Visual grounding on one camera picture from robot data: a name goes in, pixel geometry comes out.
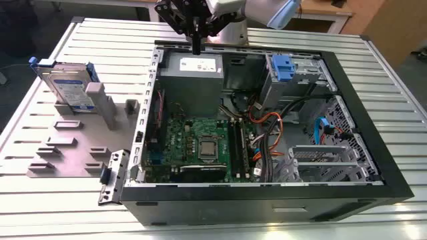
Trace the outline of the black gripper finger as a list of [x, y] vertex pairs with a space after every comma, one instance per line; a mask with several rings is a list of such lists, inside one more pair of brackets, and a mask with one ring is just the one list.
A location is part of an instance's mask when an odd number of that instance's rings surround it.
[[182, 0], [158, 0], [155, 11], [166, 23], [179, 35], [186, 35], [191, 43], [193, 54], [198, 54], [198, 39], [195, 38], [195, 26], [190, 22], [193, 17], [186, 15], [186, 7]]
[[203, 39], [215, 37], [223, 28], [235, 20], [237, 13], [231, 12], [214, 17], [214, 15], [202, 14], [197, 18], [197, 54], [202, 53]]

